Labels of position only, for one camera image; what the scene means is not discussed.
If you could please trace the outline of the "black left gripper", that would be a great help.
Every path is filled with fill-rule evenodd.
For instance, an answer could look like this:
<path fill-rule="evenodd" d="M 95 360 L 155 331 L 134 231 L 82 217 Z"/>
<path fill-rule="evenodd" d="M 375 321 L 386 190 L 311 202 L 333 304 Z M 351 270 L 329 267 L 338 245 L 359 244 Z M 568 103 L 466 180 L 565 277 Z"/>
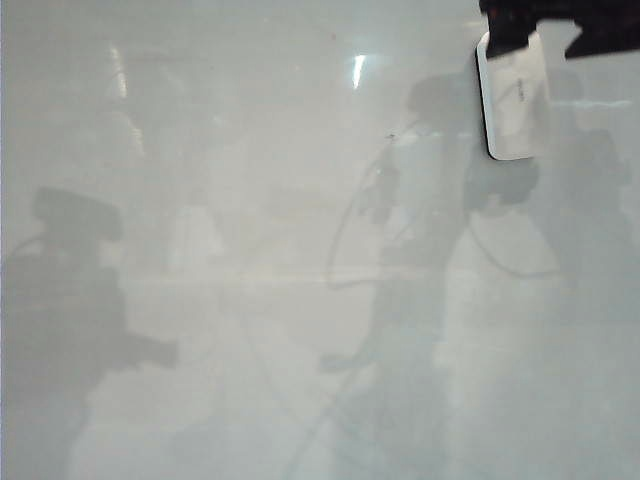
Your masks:
<path fill-rule="evenodd" d="M 639 48 L 637 1 L 483 0 L 478 7 L 488 20 L 488 57 L 527 48 L 530 35 L 545 21 L 571 21 L 580 29 L 564 52 L 567 60 Z"/>

